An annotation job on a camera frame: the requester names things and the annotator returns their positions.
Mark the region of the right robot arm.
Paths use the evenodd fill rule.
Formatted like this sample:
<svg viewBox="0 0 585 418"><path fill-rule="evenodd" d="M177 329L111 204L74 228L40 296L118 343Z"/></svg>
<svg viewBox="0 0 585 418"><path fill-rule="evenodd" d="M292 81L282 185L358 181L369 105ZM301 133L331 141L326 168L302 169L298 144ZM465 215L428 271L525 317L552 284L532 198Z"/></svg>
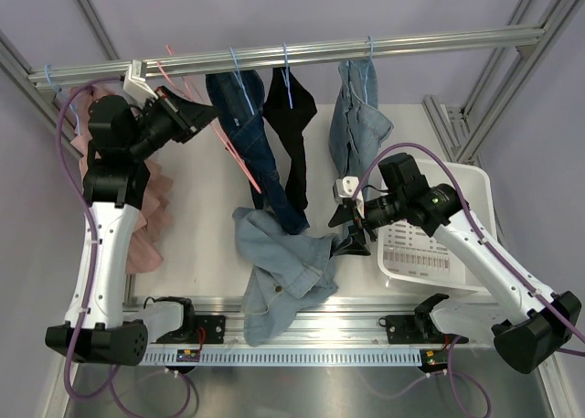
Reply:
<svg viewBox="0 0 585 418"><path fill-rule="evenodd" d="M430 186L406 153L379 157L376 163L388 188L377 198L364 200L357 177L334 183L338 207L329 225L348 227L335 254L367 256L367 242L376 240L378 229L406 221L453 253L502 312L474 314L448 295L436 294L415 311L420 338L435 341L444 334L491 344L512 369L528 374L572 337L583 336L577 329L578 297L543 284L482 229L454 179Z"/></svg>

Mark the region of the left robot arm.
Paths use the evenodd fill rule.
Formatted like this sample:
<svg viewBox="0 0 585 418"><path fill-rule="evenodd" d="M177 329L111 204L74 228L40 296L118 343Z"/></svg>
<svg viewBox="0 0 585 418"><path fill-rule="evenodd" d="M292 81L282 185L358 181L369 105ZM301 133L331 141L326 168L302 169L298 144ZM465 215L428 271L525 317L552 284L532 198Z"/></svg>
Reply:
<svg viewBox="0 0 585 418"><path fill-rule="evenodd" d="M136 366L147 345L168 334L178 343L197 333L193 308L167 297L153 308L123 312L130 241L150 179L147 159L170 141L186 143L218 110L164 86L138 110L107 95L88 109L87 166L81 203L86 231L76 288L62 324L48 327L46 345L76 363Z"/></svg>

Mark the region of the light blue denim skirt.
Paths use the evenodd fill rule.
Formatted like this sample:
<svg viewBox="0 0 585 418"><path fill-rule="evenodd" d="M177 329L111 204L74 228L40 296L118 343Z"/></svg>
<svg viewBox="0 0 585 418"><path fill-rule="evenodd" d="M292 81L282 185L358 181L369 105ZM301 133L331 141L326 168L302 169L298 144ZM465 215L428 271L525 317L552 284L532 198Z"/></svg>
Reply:
<svg viewBox="0 0 585 418"><path fill-rule="evenodd" d="M334 295L338 237L291 235L266 210L232 213L238 253L252 264L242 297L244 338L251 347L267 345L285 332L297 314Z"/></svg>

